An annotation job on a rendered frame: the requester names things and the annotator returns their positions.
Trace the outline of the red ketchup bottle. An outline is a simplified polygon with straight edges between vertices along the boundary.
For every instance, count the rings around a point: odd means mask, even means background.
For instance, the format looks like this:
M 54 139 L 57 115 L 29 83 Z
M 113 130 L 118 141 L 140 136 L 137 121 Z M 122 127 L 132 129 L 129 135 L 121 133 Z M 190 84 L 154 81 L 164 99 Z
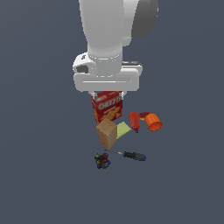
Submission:
M 135 132 L 138 132 L 140 128 L 139 115 L 136 112 L 131 112 L 129 113 L 129 120 L 130 120 L 131 128 Z

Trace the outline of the red Cheez-It cracker box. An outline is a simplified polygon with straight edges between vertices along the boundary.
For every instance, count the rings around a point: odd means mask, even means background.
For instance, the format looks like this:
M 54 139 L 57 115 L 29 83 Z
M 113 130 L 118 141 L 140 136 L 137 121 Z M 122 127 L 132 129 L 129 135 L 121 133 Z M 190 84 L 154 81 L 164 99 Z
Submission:
M 119 98 L 119 94 L 120 91 L 103 91 L 97 94 L 96 100 L 91 98 L 97 123 L 105 118 L 114 121 L 122 116 L 123 101 Z

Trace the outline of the orange cup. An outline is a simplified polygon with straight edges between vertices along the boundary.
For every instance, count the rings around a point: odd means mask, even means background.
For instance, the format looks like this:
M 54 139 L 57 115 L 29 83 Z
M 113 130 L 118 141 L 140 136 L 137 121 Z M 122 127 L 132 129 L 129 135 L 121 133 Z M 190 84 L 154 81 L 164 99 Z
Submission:
M 158 130 L 163 125 L 163 123 L 158 119 L 158 116 L 156 114 L 148 114 L 145 117 L 145 121 L 147 123 L 148 130 L 150 131 Z

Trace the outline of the black and blue screwdriver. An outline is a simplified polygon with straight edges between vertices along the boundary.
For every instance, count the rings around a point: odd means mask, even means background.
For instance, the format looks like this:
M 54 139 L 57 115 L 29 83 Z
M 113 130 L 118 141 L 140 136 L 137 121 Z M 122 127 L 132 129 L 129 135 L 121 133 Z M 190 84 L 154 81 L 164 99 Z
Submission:
M 145 161 L 146 160 L 146 156 L 144 154 L 141 153 L 136 153 L 136 152 L 120 152 L 118 151 L 117 154 L 122 155 L 124 158 L 132 158 L 134 160 L 137 161 Z

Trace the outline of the dark multicoloured toy cluster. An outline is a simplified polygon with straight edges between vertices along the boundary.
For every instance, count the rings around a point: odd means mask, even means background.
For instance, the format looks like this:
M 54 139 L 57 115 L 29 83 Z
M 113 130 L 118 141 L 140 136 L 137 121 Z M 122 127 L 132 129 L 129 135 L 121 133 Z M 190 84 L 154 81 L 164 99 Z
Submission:
M 104 152 L 103 154 L 96 154 L 94 157 L 98 169 L 107 169 L 111 162 L 109 161 L 109 154 Z

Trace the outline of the wooden block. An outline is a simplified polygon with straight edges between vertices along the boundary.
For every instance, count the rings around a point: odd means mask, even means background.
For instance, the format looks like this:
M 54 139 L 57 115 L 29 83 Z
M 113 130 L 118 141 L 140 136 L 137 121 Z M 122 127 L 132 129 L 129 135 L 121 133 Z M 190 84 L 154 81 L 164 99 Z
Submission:
M 96 128 L 100 143 L 109 150 L 116 142 L 117 125 L 105 118 Z

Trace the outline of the yellow-green flat sponge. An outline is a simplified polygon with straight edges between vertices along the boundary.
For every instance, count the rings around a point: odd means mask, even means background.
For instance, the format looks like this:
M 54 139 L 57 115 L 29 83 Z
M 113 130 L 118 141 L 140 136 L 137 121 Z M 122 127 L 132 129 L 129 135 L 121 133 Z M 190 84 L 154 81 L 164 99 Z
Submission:
M 117 138 L 122 137 L 130 131 L 130 127 L 125 122 L 120 122 L 117 125 Z

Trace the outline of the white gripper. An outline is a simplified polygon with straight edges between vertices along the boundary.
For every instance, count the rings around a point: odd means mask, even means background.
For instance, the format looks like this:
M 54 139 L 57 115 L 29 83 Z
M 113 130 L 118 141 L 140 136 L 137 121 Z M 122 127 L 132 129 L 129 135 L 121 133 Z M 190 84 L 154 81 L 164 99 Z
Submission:
M 101 77 L 89 73 L 76 73 L 73 76 L 77 90 L 88 91 L 94 99 L 98 98 L 94 91 L 122 91 L 121 97 L 127 91 L 137 91 L 139 89 L 139 77 L 143 71 L 143 66 L 137 61 L 124 61 L 121 71 L 113 76 Z

